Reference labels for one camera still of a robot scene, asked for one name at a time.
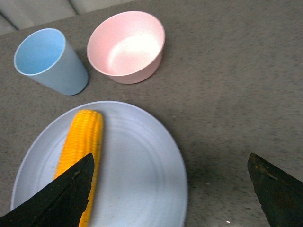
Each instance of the bowl rim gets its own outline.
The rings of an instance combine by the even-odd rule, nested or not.
[[[91,42],[92,42],[91,39],[92,39],[92,37],[94,36],[94,34],[97,32],[97,30],[98,30],[105,22],[111,20],[111,19],[114,18],[114,17],[120,16],[120,15],[122,15],[122,14],[129,14],[129,13],[132,13],[132,14],[133,14],[133,13],[146,14],[146,15],[148,15],[149,17],[152,17],[155,21],[158,22],[158,24],[160,25],[160,27],[161,27],[161,29],[162,29],[162,33],[161,33],[161,35],[162,35],[162,45],[161,45],[161,47],[159,48],[159,52],[157,53],[157,55],[156,55],[156,56],[155,56],[155,57],[154,57],[146,66],[142,67],[141,69],[139,69],[139,70],[137,70],[137,71],[134,71],[134,72],[131,72],[131,73],[127,73],[127,74],[120,74],[120,75],[110,74],[110,73],[103,72],[102,70],[98,69],[98,68],[96,67],[96,65],[92,62],[92,60],[90,59],[89,47],[90,47],[90,44],[91,44]],[[89,60],[89,62],[90,62],[90,64],[91,64],[91,66],[92,66],[95,70],[97,70],[98,72],[101,72],[101,73],[104,74],[104,75],[108,75],[108,76],[111,76],[111,77],[121,77],[121,76],[133,75],[133,74],[135,74],[135,73],[137,73],[137,72],[140,72],[141,70],[145,69],[146,67],[148,67],[149,65],[151,65],[156,59],[158,59],[159,55],[162,54],[162,51],[163,51],[163,48],[164,48],[164,44],[165,44],[165,39],[166,39],[166,35],[165,35],[164,26],[163,26],[163,24],[161,23],[161,21],[160,21],[158,18],[156,18],[154,15],[152,15],[152,14],[150,14],[150,13],[147,13],[147,12],[143,12],[143,11],[137,11],[137,10],[134,10],[134,11],[126,11],[126,12],[118,13],[118,14],[115,14],[115,15],[109,17],[108,19],[104,20],[101,24],[99,24],[99,25],[95,28],[95,30],[93,31],[93,33],[90,35],[89,41],[88,41],[88,44],[87,44],[87,58],[88,58],[88,60]]]

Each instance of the cup rim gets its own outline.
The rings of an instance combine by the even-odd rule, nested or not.
[[[106,72],[104,72],[104,71],[98,69],[98,68],[95,66],[95,64],[94,64],[94,63],[91,61],[91,59],[90,59],[89,47],[90,47],[91,39],[92,39],[92,37],[95,35],[95,33],[97,32],[97,30],[98,30],[105,22],[111,20],[111,19],[114,18],[114,17],[120,16],[120,15],[122,15],[122,14],[128,14],[128,13],[146,14],[146,15],[152,17],[153,19],[155,19],[155,20],[158,22],[158,24],[160,25],[161,29],[162,29],[162,36],[163,36],[163,37],[162,37],[162,45],[161,45],[161,47],[159,48],[159,52],[157,53],[157,56],[155,56],[155,57],[153,58],[153,60],[152,60],[151,62],[149,62],[145,67],[143,67],[143,68],[141,68],[141,69],[139,69],[139,70],[137,70],[137,71],[134,71],[134,72],[131,72],[131,73],[127,73],[127,74],[121,74],[121,75],[106,73]],[[165,36],[165,29],[164,29],[164,26],[163,26],[163,24],[161,23],[161,21],[160,21],[158,18],[156,18],[154,15],[152,15],[152,14],[150,14],[150,13],[147,13],[147,12],[144,12],[144,11],[138,11],[138,10],[126,11],[126,12],[118,13],[118,14],[115,14],[115,15],[113,15],[113,16],[107,18],[106,20],[104,20],[101,24],[99,24],[99,25],[95,28],[95,30],[93,31],[93,33],[90,35],[89,41],[88,41],[88,44],[87,44],[87,58],[88,58],[90,64],[92,65],[92,67],[93,67],[95,70],[97,70],[98,72],[103,73],[104,75],[111,76],[111,77],[122,77],[122,76],[133,75],[133,74],[135,74],[135,73],[137,73],[137,72],[140,72],[141,70],[145,69],[146,67],[148,67],[150,64],[152,64],[152,63],[159,57],[159,55],[162,54],[162,51],[163,51],[163,48],[164,48],[164,45],[165,45],[165,38],[166,38],[166,36]]]
[[[30,38],[31,38],[32,36],[34,36],[35,34],[40,33],[40,32],[43,32],[43,31],[45,31],[45,30],[53,30],[53,31],[56,31],[57,33],[59,33],[59,34],[63,37],[64,43],[63,43],[63,48],[62,48],[62,51],[61,51],[61,53],[60,53],[60,56],[58,57],[58,59],[57,59],[52,65],[50,65],[47,69],[45,69],[45,70],[43,70],[43,71],[41,71],[41,72],[31,73],[31,74],[22,72],[22,71],[18,68],[17,63],[16,63],[16,58],[17,58],[17,55],[18,55],[18,51],[20,50],[20,48],[21,48],[21,46],[22,46],[22,44],[23,44],[24,42],[26,42],[28,39],[30,39]],[[63,55],[63,53],[64,53],[65,47],[66,47],[66,38],[65,38],[64,34],[63,34],[60,30],[55,29],[55,28],[43,28],[43,29],[40,29],[40,30],[38,30],[38,31],[35,31],[34,33],[32,33],[32,34],[30,34],[28,37],[26,37],[26,38],[19,44],[18,48],[16,49],[15,55],[14,55],[14,66],[15,66],[15,69],[16,69],[19,73],[21,73],[21,74],[23,74],[23,75],[26,75],[26,76],[36,76],[36,75],[42,74],[42,73],[48,71],[51,67],[53,67],[53,66],[60,60],[60,58],[62,57],[62,55]]]

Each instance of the table surface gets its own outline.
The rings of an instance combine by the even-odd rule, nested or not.
[[[89,64],[86,45],[105,19],[129,10],[166,30],[159,69],[133,85]],[[14,68],[16,48],[41,28],[61,30],[86,69],[88,86],[64,96]],[[81,104],[116,100],[169,130],[188,177],[185,226],[269,226],[247,161],[255,152],[303,180],[303,1],[138,0],[0,36],[0,215],[24,155],[40,132]]]

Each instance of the plate rim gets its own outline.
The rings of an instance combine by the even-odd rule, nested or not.
[[[185,223],[185,219],[186,219],[186,215],[187,215],[187,209],[188,209],[188,183],[187,183],[187,172],[186,172],[186,167],[185,167],[184,159],[183,159],[183,157],[181,155],[180,149],[179,149],[176,141],[174,140],[174,138],[172,137],[172,135],[168,131],[168,129],[155,116],[153,116],[151,113],[149,113],[146,110],[143,110],[142,108],[140,108],[138,106],[135,106],[133,104],[129,104],[129,103],[121,102],[121,101],[112,101],[112,100],[95,101],[95,102],[85,103],[85,104],[76,106],[76,107],[74,107],[74,108],[72,108],[72,109],[70,109],[70,110],[62,113],[57,118],[55,118],[51,123],[49,123],[40,132],[40,134],[36,137],[36,139],[34,140],[34,142],[31,144],[31,146],[27,150],[27,152],[26,152],[25,156],[23,157],[23,160],[22,160],[22,162],[21,162],[21,164],[19,166],[16,178],[15,178],[15,181],[14,181],[14,186],[13,186],[13,190],[12,190],[12,196],[11,196],[11,199],[10,199],[10,210],[12,211],[14,209],[13,204],[14,204],[14,200],[15,200],[15,194],[16,194],[17,184],[18,184],[18,181],[19,181],[19,178],[20,178],[23,166],[24,166],[25,162],[27,161],[27,158],[28,158],[29,153],[31,152],[32,148],[39,141],[40,137],[42,137],[42,135],[45,133],[45,131],[47,131],[50,127],[52,127],[52,125],[54,125],[59,119],[61,119],[64,116],[68,115],[70,112],[75,111],[76,109],[82,109],[83,107],[86,107],[86,106],[89,106],[89,105],[98,105],[98,104],[102,104],[102,103],[113,103],[113,104],[119,104],[119,105],[126,105],[126,106],[134,108],[137,111],[140,111],[140,112],[148,115],[154,121],[156,121],[158,124],[160,124],[161,127],[163,128],[163,130],[166,131],[166,134],[171,138],[172,142],[174,143],[175,147],[178,150],[178,155],[179,155],[180,161],[182,163],[183,174],[184,174],[184,177],[185,177],[185,179],[184,179],[185,180],[184,185],[186,186],[186,191],[185,191],[185,193],[186,193],[186,195],[185,195],[186,200],[184,201],[185,202],[185,206],[184,206],[184,210],[183,210],[183,213],[182,213],[183,218],[182,218],[182,222],[181,222],[181,224],[182,224],[181,226],[183,226],[184,223]]]

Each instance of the gray countertop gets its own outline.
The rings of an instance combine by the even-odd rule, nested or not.
[[[94,29],[129,10],[166,30],[159,69],[133,85],[96,72],[86,56]],[[64,96],[14,68],[32,32],[61,30],[90,73]],[[40,132],[81,104],[116,100],[154,115],[179,146],[188,177],[185,226],[269,226],[247,161],[255,152],[303,180],[303,1],[138,0],[0,36],[0,216],[24,155]]]

